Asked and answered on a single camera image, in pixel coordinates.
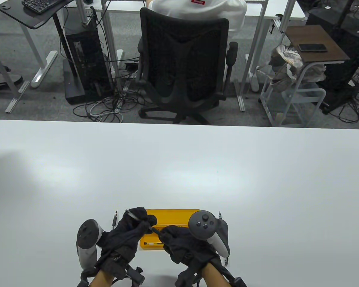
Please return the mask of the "person's right hand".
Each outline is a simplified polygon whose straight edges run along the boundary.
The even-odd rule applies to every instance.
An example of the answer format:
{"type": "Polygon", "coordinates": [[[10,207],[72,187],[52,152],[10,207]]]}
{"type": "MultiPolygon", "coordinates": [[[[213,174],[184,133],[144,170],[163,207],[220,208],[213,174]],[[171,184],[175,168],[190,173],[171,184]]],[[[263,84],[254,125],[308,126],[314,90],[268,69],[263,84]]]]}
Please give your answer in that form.
{"type": "Polygon", "coordinates": [[[220,256],[215,249],[207,241],[195,238],[189,228],[167,226],[160,231],[159,239],[176,264],[190,266],[191,263],[197,263],[201,269],[208,263],[221,265],[220,256]]]}

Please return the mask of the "person's left hand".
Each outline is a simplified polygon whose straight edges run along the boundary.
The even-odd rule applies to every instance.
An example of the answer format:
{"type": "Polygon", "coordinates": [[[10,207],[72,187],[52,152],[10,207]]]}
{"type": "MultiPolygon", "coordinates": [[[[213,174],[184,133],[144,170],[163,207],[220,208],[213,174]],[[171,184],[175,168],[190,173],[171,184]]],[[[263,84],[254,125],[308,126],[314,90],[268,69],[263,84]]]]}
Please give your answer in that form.
{"type": "Polygon", "coordinates": [[[97,243],[101,248],[101,255],[96,268],[114,279],[124,279],[129,263],[135,257],[140,239],[146,234],[151,234],[151,227],[156,224],[156,216],[148,215],[143,207],[125,211],[118,225],[112,231],[105,232],[104,238],[97,243]]]}

